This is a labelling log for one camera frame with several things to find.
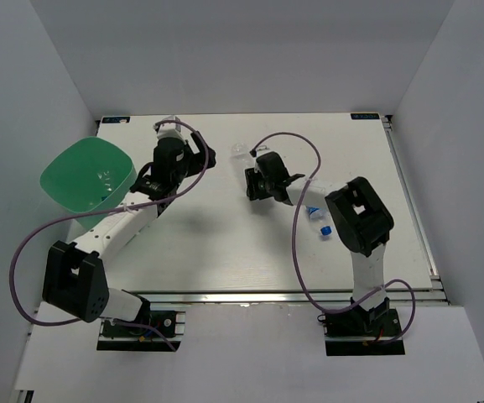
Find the clear bottle without label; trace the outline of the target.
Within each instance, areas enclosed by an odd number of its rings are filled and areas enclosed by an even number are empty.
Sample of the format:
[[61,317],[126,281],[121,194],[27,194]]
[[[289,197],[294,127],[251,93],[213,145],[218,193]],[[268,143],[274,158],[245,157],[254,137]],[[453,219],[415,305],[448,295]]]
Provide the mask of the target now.
[[234,171],[239,174],[244,174],[246,169],[254,166],[252,156],[249,148],[244,143],[236,143],[231,148],[231,163]]

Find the blue label bottle white cap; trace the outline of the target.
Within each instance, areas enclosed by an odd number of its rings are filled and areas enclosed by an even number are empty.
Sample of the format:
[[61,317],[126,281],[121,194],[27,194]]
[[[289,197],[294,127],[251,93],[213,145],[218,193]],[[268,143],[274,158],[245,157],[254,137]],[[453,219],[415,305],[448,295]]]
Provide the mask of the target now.
[[113,192],[112,189],[112,175],[110,170],[104,170],[97,174],[98,180],[101,183],[100,199],[105,201]]

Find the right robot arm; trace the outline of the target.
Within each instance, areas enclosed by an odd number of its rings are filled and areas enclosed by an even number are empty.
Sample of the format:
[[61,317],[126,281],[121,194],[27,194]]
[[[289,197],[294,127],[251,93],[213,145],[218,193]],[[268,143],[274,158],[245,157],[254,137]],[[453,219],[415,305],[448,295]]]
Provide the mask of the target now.
[[359,333],[374,333],[389,309],[383,255],[394,220],[371,183],[362,176],[346,183],[330,183],[291,175],[274,151],[252,150],[249,155],[254,162],[252,168],[245,169],[250,201],[272,198],[294,207],[296,213],[313,207],[330,217],[335,234],[350,251],[354,287],[348,307],[327,313],[350,311],[352,326]]

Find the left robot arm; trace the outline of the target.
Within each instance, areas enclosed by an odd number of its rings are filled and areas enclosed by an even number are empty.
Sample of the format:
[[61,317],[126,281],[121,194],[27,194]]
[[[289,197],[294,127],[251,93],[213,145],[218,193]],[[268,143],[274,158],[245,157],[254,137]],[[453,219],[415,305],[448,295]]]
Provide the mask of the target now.
[[184,139],[174,120],[157,124],[151,161],[117,206],[87,233],[69,243],[58,241],[48,252],[43,301],[83,322],[98,318],[121,321],[133,335],[150,325],[149,303],[129,291],[111,288],[105,268],[148,224],[179,197],[180,185],[201,179],[216,164],[216,154],[199,132]]

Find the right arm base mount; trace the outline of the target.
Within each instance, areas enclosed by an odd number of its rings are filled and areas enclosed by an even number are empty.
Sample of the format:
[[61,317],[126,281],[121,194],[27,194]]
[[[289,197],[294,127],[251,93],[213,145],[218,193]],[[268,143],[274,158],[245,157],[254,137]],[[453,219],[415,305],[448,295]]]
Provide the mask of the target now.
[[365,311],[357,306],[341,314],[320,314],[328,357],[370,357],[405,355],[401,324],[390,300]]

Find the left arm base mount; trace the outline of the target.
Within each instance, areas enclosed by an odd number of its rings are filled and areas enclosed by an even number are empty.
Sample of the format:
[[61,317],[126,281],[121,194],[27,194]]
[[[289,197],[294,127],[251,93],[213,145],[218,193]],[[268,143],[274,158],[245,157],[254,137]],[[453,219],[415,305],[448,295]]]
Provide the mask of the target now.
[[175,306],[153,309],[140,327],[104,320],[101,322],[96,350],[174,353],[180,347],[185,333],[185,318],[186,312]]

